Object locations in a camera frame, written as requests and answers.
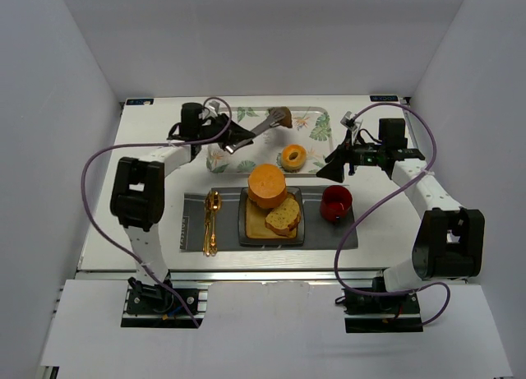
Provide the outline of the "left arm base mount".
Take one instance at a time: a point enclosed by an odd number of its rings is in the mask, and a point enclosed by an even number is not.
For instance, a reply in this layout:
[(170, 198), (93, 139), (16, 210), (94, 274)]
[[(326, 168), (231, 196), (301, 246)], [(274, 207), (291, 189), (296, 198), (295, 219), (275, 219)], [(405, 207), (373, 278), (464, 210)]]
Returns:
[[(208, 286), (197, 282), (165, 280), (186, 304), (200, 325), (204, 319)], [(122, 310), (122, 328), (191, 329), (197, 326), (182, 302), (158, 284), (148, 285), (134, 277), (127, 280), (127, 294)]]

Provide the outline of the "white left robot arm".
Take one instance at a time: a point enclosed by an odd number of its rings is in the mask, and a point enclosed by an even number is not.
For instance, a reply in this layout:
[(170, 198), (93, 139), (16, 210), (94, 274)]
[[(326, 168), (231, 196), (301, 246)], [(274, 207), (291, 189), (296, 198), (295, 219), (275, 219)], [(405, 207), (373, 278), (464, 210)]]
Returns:
[(167, 144), (140, 158), (122, 157), (110, 198), (110, 212), (124, 228), (136, 261), (133, 285), (154, 288), (167, 284), (169, 269), (162, 254), (158, 224), (164, 213), (165, 179), (191, 163), (203, 145), (228, 146), (256, 136), (233, 121), (227, 103), (211, 97), (182, 105), (180, 121), (169, 130)]

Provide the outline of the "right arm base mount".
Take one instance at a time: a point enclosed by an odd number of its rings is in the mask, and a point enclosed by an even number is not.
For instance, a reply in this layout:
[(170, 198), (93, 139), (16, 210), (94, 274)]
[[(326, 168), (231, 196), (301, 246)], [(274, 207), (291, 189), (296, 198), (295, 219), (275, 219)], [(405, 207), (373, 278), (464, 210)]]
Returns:
[(415, 293), (388, 293), (385, 281), (376, 276), (369, 287), (342, 286), (335, 305), (344, 309), (348, 334), (389, 334), (423, 332), (418, 297)]

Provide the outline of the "sliced bread loaf piece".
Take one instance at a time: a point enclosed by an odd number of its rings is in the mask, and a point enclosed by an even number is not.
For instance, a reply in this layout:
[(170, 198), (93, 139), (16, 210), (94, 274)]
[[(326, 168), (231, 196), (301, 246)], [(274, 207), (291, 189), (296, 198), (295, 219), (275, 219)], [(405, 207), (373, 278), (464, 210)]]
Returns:
[(287, 196), (265, 217), (265, 226), (277, 235), (289, 236), (297, 228), (300, 220), (300, 205), (294, 196)]

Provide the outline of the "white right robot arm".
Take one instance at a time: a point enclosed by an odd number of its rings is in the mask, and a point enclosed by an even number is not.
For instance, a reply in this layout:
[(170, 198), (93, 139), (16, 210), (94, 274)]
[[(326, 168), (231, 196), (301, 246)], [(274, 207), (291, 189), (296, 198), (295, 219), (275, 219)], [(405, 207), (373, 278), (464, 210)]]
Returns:
[(361, 123), (352, 113), (341, 120), (344, 140), (325, 158), (317, 177), (337, 183), (359, 166), (381, 168), (404, 193), (421, 220), (411, 257), (383, 270), (371, 295), (391, 297), (425, 289), (432, 280), (467, 279), (482, 268), (485, 218), (453, 199), (431, 172), (431, 161), (408, 147), (405, 121), (382, 118), (377, 141), (360, 137)]

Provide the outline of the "brown chocolate muffin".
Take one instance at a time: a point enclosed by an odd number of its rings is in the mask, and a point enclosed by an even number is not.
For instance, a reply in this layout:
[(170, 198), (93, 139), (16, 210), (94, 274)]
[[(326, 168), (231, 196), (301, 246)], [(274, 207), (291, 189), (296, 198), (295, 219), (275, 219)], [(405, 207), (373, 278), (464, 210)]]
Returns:
[(270, 124), (272, 127), (286, 127), (286, 128), (292, 128), (293, 122), (292, 122), (292, 114), (288, 107), (273, 107), (269, 109), (269, 115), (271, 116), (272, 123)]

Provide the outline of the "orange round cake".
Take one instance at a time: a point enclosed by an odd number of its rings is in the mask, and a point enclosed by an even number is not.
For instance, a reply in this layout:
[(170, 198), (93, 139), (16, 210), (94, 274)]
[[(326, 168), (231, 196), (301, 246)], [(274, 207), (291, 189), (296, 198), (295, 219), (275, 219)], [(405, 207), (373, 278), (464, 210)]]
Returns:
[(261, 209), (274, 209), (287, 196), (284, 173), (273, 164), (261, 164), (248, 177), (248, 197)]

